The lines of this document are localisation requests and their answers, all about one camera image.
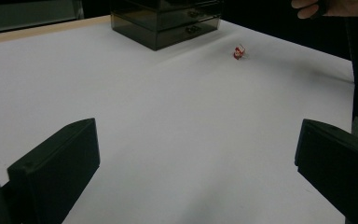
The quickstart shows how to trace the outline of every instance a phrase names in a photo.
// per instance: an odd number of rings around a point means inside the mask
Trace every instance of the white paper surface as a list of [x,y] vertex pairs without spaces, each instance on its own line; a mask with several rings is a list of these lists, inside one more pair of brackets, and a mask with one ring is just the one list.
[[343,223],[294,160],[302,119],[351,129],[353,89],[349,61],[226,21],[159,51],[109,23],[0,43],[0,184],[96,118],[101,167],[64,223]]

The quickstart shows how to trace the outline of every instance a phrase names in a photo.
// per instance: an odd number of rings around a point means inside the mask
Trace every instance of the white table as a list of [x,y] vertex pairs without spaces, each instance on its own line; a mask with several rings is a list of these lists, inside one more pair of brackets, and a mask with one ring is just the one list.
[[353,89],[351,62],[226,21],[159,51],[109,21],[0,42],[0,184],[96,118],[101,167],[64,223],[340,224],[294,159],[302,119],[351,129]]

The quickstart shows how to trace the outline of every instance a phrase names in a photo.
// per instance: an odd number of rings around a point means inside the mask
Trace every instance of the hand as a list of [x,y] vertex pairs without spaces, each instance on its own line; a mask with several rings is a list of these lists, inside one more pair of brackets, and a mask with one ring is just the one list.
[[[301,8],[297,16],[300,19],[311,17],[319,9],[318,1],[322,0],[292,0],[293,8]],[[325,16],[358,17],[358,0],[324,0],[327,5]]]

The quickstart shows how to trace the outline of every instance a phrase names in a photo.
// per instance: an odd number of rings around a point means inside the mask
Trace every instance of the transparent drawer box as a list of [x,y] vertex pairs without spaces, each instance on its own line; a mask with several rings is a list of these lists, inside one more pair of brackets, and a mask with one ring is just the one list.
[[124,2],[114,14],[152,31],[161,31],[187,23],[206,20],[221,15],[222,2],[212,2],[206,5],[181,8],[178,10],[161,11],[141,7],[131,2]]
[[217,30],[219,23],[220,18],[216,17],[164,31],[151,31],[116,15],[113,15],[112,19],[112,27],[115,31],[153,50],[162,49]]
[[217,30],[223,0],[111,0],[113,30],[153,50]]

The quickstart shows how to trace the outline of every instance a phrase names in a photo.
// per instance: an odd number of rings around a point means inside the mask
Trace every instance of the table edge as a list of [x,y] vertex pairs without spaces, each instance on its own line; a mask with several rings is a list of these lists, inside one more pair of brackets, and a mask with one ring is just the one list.
[[68,21],[68,22],[34,27],[34,28],[23,29],[18,31],[5,32],[5,33],[0,33],[0,42],[20,39],[33,35],[44,35],[53,32],[65,31],[65,30],[75,29],[79,27],[89,26],[92,24],[107,22],[107,21],[110,21],[109,15],[80,20],[80,21]]

